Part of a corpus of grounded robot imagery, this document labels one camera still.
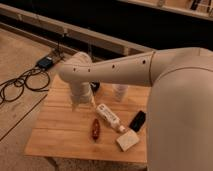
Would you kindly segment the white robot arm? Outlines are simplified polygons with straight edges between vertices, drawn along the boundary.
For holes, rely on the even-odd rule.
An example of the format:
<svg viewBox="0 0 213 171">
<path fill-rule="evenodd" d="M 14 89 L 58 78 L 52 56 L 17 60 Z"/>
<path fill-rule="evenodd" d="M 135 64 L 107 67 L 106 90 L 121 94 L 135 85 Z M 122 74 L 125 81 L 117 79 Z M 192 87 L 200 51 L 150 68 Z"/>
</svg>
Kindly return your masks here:
<svg viewBox="0 0 213 171">
<path fill-rule="evenodd" d="M 90 100 L 91 82 L 150 87 L 148 171 L 213 171 L 213 50 L 155 50 L 96 63 L 78 52 L 59 76 L 75 103 Z"/>
</svg>

